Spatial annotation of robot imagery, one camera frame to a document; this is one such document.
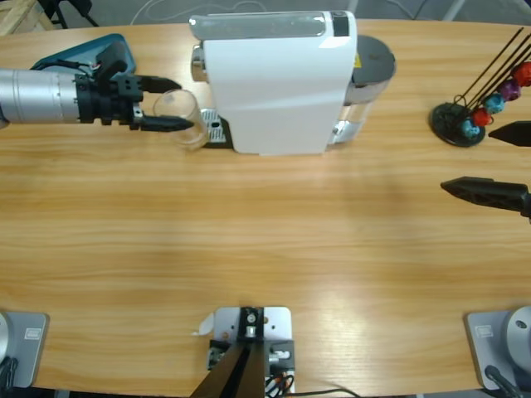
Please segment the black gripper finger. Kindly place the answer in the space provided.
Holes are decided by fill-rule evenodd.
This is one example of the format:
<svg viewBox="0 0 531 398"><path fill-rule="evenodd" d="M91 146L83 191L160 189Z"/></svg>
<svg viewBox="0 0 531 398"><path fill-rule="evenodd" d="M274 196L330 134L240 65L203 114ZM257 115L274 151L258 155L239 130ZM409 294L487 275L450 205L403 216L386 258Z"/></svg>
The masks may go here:
<svg viewBox="0 0 531 398"><path fill-rule="evenodd" d="M142 114L132 122L132 130L176 132L190 129L194 125L194 122L177 116L152 116Z"/></svg>
<svg viewBox="0 0 531 398"><path fill-rule="evenodd" d="M489 136L518 147L530 147L531 121L515 121L506 124L490 132Z"/></svg>
<svg viewBox="0 0 531 398"><path fill-rule="evenodd" d="M172 90L180 90L182 86L174 80L152 75L139 75L142 91L152 94L164 94Z"/></svg>
<svg viewBox="0 0 531 398"><path fill-rule="evenodd" d="M458 177L442 182L441 188L461 200L507 211L522 210L523 195L530 193L525 184L497 182L491 178Z"/></svg>

